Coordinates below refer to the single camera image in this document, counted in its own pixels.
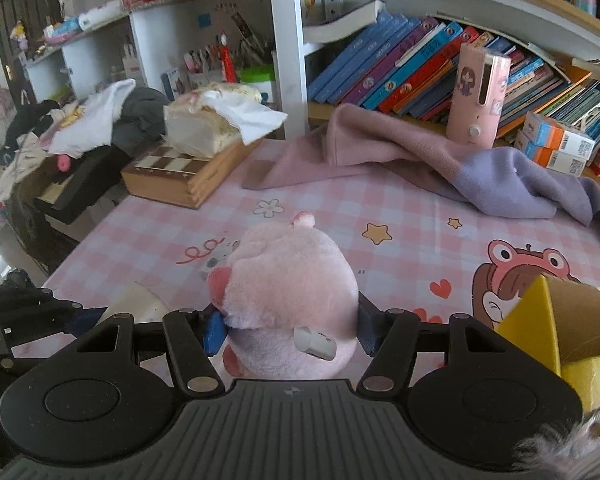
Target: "wooden box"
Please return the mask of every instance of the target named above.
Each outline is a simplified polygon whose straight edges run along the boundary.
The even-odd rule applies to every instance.
[[[122,177],[132,195],[197,209],[258,143],[238,140],[211,160],[160,146],[130,163]]]

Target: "pink blanket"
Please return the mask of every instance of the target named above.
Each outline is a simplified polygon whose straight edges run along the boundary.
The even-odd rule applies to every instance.
[[[547,170],[514,148],[482,150],[425,128],[345,104],[327,126],[287,142],[277,162],[255,161],[247,189],[366,174],[372,163],[430,192],[504,218],[552,218],[564,209],[588,226],[600,218],[600,187]]]

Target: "cartoon girl print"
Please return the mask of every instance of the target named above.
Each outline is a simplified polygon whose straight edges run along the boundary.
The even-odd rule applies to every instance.
[[[460,81],[458,88],[460,89],[463,96],[468,97],[471,95],[471,90],[475,86],[475,72],[468,66],[465,66],[460,73]]]
[[[567,259],[556,249],[541,253],[515,249],[503,240],[493,240],[488,247],[491,263],[475,271],[472,301],[475,319],[495,328],[512,311],[522,295],[540,274],[552,274],[562,280],[580,282],[570,275]]]

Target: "white cloth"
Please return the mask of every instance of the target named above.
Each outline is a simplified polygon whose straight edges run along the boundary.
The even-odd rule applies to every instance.
[[[46,152],[40,147],[40,141],[35,134],[29,132],[25,136],[20,136],[18,142],[20,149],[16,152],[13,162],[7,166],[0,177],[1,204],[7,202],[13,186],[39,168],[46,157]]]
[[[245,146],[277,130],[286,120],[285,113],[271,110],[237,92],[207,90],[198,104],[215,110],[238,128]]]
[[[133,79],[125,79],[89,97],[84,114],[74,124],[58,130],[49,145],[49,153],[63,153],[80,158],[98,146],[110,146],[113,123],[119,120],[122,105],[136,87]]]

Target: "star print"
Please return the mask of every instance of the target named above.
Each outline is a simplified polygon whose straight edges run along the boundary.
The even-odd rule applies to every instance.
[[[367,224],[366,231],[362,233],[363,237],[369,238],[376,245],[380,245],[385,240],[393,240],[389,234],[389,227],[386,225]]]

